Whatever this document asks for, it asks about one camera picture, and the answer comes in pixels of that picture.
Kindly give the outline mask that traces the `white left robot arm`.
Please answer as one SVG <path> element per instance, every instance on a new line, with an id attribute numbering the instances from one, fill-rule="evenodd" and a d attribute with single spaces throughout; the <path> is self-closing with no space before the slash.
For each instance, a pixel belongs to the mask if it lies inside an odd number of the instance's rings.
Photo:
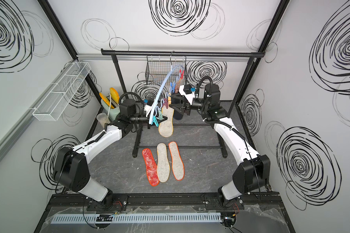
<path id="1" fill-rule="evenodd" d="M 147 105 L 142 101 L 142 107 L 137 112 L 137 103 L 133 99 L 124 100 L 119 105 L 119 114 L 113 121 L 104 124 L 101 133 L 72 148 L 60 149 L 52 174 L 54 181 L 104 206 L 111 206 L 112 191 L 91 178 L 88 165 L 104 149 L 130 133 L 136 124 L 153 122 L 157 105 Z"/>

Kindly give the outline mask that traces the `black corner frame post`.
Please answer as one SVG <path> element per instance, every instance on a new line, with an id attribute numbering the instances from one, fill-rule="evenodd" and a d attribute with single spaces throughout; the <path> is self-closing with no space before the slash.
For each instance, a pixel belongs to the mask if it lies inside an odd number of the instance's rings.
<path id="1" fill-rule="evenodd" d="M 276 33 L 278 26 L 282 20 L 282 17 L 287 9 L 287 6 L 289 5 L 290 1 L 280 1 L 276 12 L 273 16 L 273 18 L 269 21 L 268 28 L 264 34 L 264 37 L 262 41 L 259 44 L 259 47 L 257 49 L 258 53 L 265 53 L 268 50 L 269 44 L 272 42 L 272 39 L 274 38 L 274 34 Z M 246 89 L 248 88 L 248 85 L 250 81 L 252 80 L 252 77 L 255 73 L 255 70 L 257 69 L 260 61 L 263 59 L 263 57 L 254 57 L 249 58 L 247 67 L 244 71 L 244 74 L 242 76 L 242 79 L 240 81 L 240 84 L 238 86 L 238 89 L 235 93 L 233 103 L 239 104 L 243 94 L 245 93 Z"/>
<path id="2" fill-rule="evenodd" d="M 50 3 L 47 0 L 37 0 L 37 2 L 40 4 L 43 12 L 47 16 L 50 23 L 52 24 L 58 37 L 60 38 L 61 42 L 63 43 L 64 47 L 68 51 L 71 58 L 73 60 L 78 60 L 78 58 L 77 58 L 78 53 L 77 53 L 75 47 L 73 46 L 71 40 L 67 36 L 64 28 L 62 27 L 59 19 L 57 18 L 54 10 L 52 9 Z M 87 75 L 86 81 L 87 81 L 87 84 L 88 84 L 90 90 L 93 93 L 93 96 L 96 98 L 96 100 L 98 102 L 100 102 L 101 98 L 99 96 L 99 92 L 98 92 L 97 87 L 96 87 L 95 83 L 93 82 L 90 74 Z"/>

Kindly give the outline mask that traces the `white insole yellow trim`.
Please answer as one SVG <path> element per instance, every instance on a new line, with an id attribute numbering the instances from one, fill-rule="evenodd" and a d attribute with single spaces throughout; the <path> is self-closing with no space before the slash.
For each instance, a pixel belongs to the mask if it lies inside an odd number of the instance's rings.
<path id="1" fill-rule="evenodd" d="M 158 132 L 162 137 L 170 137 L 173 134 L 173 116 L 174 109 L 171 107 L 163 107 L 162 115 L 167 117 L 167 119 L 159 124 Z"/>

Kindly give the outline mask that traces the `black felt insole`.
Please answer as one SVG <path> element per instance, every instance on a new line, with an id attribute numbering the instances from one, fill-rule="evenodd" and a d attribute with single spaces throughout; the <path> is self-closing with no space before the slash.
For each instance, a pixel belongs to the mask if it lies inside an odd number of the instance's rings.
<path id="1" fill-rule="evenodd" d="M 174 110 L 174 115 L 173 118 L 175 120 L 182 120 L 183 119 L 183 114 L 177 110 Z"/>

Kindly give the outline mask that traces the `clear plastic cup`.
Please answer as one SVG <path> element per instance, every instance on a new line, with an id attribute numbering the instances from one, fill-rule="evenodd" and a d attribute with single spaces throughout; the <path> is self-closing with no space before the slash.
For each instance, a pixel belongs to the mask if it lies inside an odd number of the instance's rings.
<path id="1" fill-rule="evenodd" d="M 106 113 L 99 113 L 96 116 L 97 121 L 101 124 L 101 126 L 103 127 L 104 131 L 107 131 L 107 128 L 110 124 L 110 120 L 109 117 Z"/>

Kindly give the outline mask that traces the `mint green clothespin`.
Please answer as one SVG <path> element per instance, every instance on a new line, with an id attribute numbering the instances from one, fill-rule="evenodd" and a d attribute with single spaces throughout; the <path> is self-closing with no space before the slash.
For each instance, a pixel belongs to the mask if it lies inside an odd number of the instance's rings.
<path id="1" fill-rule="evenodd" d="M 156 111 L 157 111 L 157 119 L 163 120 L 162 110 L 159 106 L 156 107 Z"/>

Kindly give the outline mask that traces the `black corner frame post left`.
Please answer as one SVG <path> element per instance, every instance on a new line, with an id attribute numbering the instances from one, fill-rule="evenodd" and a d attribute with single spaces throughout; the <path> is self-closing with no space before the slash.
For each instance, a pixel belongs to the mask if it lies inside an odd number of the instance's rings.
<path id="1" fill-rule="evenodd" d="M 64 47 L 68 51 L 71 58 L 73 60 L 78 60 L 78 58 L 77 58 L 78 53 L 77 53 L 75 47 L 73 46 L 71 40 L 67 36 L 64 28 L 62 27 L 59 19 L 57 18 L 54 10 L 52 9 L 50 3 L 47 0 L 37 0 L 37 2 L 40 4 L 43 12 L 47 16 L 50 23 L 52 24 L 58 37 L 60 38 L 61 42 L 63 43 Z M 93 96 L 96 98 L 96 100 L 98 102 L 100 102 L 101 98 L 99 96 L 99 92 L 98 92 L 97 87 L 96 87 L 95 83 L 93 82 L 90 74 L 87 75 L 86 81 L 87 81 L 87 84 L 88 84 L 90 90 L 93 93 Z"/>

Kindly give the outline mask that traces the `aluminium wall rail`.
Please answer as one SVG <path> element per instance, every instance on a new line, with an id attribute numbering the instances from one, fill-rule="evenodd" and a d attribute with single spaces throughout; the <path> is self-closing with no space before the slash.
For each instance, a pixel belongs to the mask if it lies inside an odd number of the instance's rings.
<path id="1" fill-rule="evenodd" d="M 111 55 L 79 54 L 82 61 L 105 61 L 111 60 Z M 201 56 L 162 56 L 162 55 L 117 55 L 119 61 L 214 61 L 214 62 L 247 62 L 248 57 L 201 57 Z"/>

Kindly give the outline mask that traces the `blue clothespin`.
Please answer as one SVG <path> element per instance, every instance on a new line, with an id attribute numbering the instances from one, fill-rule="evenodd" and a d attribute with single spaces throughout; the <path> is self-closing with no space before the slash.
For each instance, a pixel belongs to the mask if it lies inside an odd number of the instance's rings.
<path id="1" fill-rule="evenodd" d="M 170 92 L 175 93 L 176 91 L 176 83 L 170 82 Z"/>

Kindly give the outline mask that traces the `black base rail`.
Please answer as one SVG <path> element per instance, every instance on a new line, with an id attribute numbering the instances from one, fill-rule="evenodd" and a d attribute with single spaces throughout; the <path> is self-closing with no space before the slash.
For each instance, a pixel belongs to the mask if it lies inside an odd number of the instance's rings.
<path id="1" fill-rule="evenodd" d="M 115 211 L 129 211 L 134 207 L 188 206 L 201 210 L 238 211 L 248 205 L 258 204 L 266 207 L 284 209 L 282 198 L 278 192 L 251 193 L 242 195 L 231 201 L 223 201 L 219 193 L 142 193 L 142 194 L 112 194 L 110 204 L 103 204 L 91 200 L 82 194 L 52 195 L 46 210 L 52 207 L 85 207 L 88 211 L 98 213 L 113 213 Z"/>

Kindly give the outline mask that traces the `light blue arc hanger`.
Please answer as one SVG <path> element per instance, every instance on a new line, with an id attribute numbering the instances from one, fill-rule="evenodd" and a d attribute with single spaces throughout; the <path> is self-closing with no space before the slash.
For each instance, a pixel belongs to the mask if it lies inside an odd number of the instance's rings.
<path id="1" fill-rule="evenodd" d="M 156 118 L 155 115 L 154 115 L 154 111 L 155 111 L 155 108 L 157 107 L 158 105 L 158 100 L 162 94 L 162 90 L 164 89 L 164 87 L 166 86 L 166 83 L 168 81 L 168 79 L 170 78 L 170 76 L 175 72 L 175 71 L 183 71 L 185 69 L 185 67 L 183 65 L 176 65 L 176 66 L 171 66 L 171 69 L 170 71 L 167 73 L 167 75 L 165 76 L 158 92 L 157 92 L 157 95 L 154 99 L 154 102 L 153 102 L 153 105 L 152 105 L 152 108 L 150 110 L 150 115 L 149 115 L 149 123 L 152 124 L 153 123 L 153 120 Z"/>

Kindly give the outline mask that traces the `purple clothespin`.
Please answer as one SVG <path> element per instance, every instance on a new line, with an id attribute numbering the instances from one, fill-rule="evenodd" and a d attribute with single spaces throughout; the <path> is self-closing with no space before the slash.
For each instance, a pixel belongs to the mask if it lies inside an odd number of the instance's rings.
<path id="1" fill-rule="evenodd" d="M 168 98 L 164 98 L 164 99 L 162 100 L 162 102 L 163 102 L 162 107 L 165 107 L 166 109 L 168 109 L 168 108 L 169 108 Z"/>

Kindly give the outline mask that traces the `mint green toaster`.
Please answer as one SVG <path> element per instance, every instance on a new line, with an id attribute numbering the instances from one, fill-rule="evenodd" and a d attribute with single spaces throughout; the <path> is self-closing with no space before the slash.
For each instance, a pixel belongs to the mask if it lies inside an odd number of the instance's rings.
<path id="1" fill-rule="evenodd" d="M 101 105 L 105 113 L 108 115 L 110 121 L 114 121 L 116 117 L 120 114 L 119 107 L 115 107 L 114 109 L 112 109 L 103 100 L 101 100 Z"/>

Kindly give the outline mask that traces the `red insole orange trim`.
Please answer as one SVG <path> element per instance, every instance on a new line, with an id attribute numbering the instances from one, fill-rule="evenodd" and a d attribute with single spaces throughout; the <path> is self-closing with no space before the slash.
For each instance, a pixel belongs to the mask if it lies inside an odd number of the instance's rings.
<path id="1" fill-rule="evenodd" d="M 142 151 L 142 156 L 146 167 L 146 176 L 151 186 L 157 186 L 159 184 L 157 174 L 157 164 L 154 160 L 150 149 L 145 148 Z"/>

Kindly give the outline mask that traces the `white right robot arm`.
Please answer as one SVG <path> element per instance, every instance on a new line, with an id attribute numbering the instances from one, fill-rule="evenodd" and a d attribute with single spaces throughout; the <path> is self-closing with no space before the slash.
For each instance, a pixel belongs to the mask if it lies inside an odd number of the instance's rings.
<path id="1" fill-rule="evenodd" d="M 199 111 L 203 121 L 218 133 L 232 152 L 237 168 L 232 180 L 218 191 L 222 200 L 229 201 L 267 187 L 271 162 L 236 129 L 229 113 L 221 106 L 220 94 L 219 87 L 210 83 L 205 86 L 203 95 L 189 84 L 181 85 L 178 92 L 171 95 L 170 106 L 182 115 L 189 115 L 192 110 Z"/>

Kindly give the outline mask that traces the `teal clothespin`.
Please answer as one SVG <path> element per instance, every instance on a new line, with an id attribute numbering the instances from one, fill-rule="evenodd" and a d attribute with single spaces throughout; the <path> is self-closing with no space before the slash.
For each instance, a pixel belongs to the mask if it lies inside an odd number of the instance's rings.
<path id="1" fill-rule="evenodd" d="M 156 127 L 159 127 L 159 123 L 158 123 L 157 118 L 155 116 L 152 117 L 152 124 L 154 124 Z"/>

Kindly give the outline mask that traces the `black corner frame post right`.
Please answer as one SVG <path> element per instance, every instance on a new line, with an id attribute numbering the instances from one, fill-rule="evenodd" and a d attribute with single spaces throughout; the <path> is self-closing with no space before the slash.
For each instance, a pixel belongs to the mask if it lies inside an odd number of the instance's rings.
<path id="1" fill-rule="evenodd" d="M 289 5 L 290 1 L 280 1 L 276 12 L 273 16 L 273 18 L 269 21 L 268 28 L 264 34 L 264 37 L 262 41 L 259 44 L 259 47 L 257 49 L 258 53 L 265 53 L 268 50 L 269 44 L 272 42 L 272 39 L 274 38 L 274 34 L 276 33 L 278 26 L 282 20 L 282 17 L 287 9 L 287 6 Z M 247 67 L 244 71 L 244 74 L 242 76 L 242 79 L 240 81 L 240 84 L 238 86 L 238 89 L 235 93 L 233 103 L 239 104 L 243 94 L 245 93 L 246 89 L 248 88 L 248 85 L 250 81 L 252 80 L 252 77 L 255 73 L 255 70 L 257 69 L 260 61 L 263 59 L 263 57 L 254 57 L 249 58 Z"/>

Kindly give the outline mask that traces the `white insole orange trim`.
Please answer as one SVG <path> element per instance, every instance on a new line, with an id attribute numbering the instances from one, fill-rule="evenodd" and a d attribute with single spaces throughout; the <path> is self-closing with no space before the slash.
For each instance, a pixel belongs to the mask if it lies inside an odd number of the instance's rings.
<path id="1" fill-rule="evenodd" d="M 176 142 L 169 143 L 169 150 L 172 158 L 172 171 L 175 179 L 181 181 L 185 175 L 185 168 L 180 156 L 179 148 Z"/>
<path id="2" fill-rule="evenodd" d="M 167 147 L 164 143 L 157 145 L 157 175 L 161 183 L 166 182 L 170 176 L 170 163 L 167 155 Z"/>

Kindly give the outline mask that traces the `black metal clothes rack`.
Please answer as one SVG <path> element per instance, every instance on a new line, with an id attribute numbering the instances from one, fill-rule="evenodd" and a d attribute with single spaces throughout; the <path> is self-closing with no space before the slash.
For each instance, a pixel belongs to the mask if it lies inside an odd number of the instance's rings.
<path id="1" fill-rule="evenodd" d="M 225 113 L 226 116 L 230 116 L 233 107 L 237 107 L 237 104 L 242 98 L 243 92 L 247 89 L 247 86 L 249 82 L 252 79 L 252 75 L 255 72 L 255 69 L 260 62 L 262 58 L 264 58 L 265 53 L 264 52 L 162 52 L 162 51 L 121 51 L 121 50 L 104 50 L 101 49 L 102 55 L 111 56 L 112 61 L 115 65 L 115 69 L 119 78 L 119 81 L 121 83 L 121 87 L 123 88 L 123 92 L 126 93 L 126 87 L 124 84 L 122 72 L 120 70 L 120 66 L 118 63 L 118 55 L 127 55 L 127 56 L 184 56 L 184 57 L 247 57 L 248 63 L 246 66 L 246 69 L 244 71 L 243 77 L 241 79 L 241 82 L 239 84 L 239 87 L 235 93 L 234 99 L 232 100 L 232 104 L 229 108 L 229 110 Z M 222 116 L 222 111 L 217 111 L 214 114 L 210 114 L 209 112 L 211 110 L 216 109 L 217 104 L 220 103 L 219 96 L 215 95 L 215 92 L 211 92 L 211 96 L 201 99 L 203 97 L 202 94 L 199 94 L 199 88 L 200 84 L 204 82 L 204 79 L 202 78 L 199 84 L 196 88 L 196 95 L 191 100 L 186 99 L 187 96 L 190 94 L 186 93 L 184 95 L 173 94 L 172 95 L 172 101 L 175 101 L 175 104 L 172 104 L 172 107 L 178 111 L 180 114 L 190 114 L 192 109 L 197 109 L 200 111 L 200 113 L 204 113 L 205 111 L 200 108 L 201 104 L 206 105 L 209 104 L 208 110 L 205 112 L 208 116 L 207 119 L 217 119 Z"/>

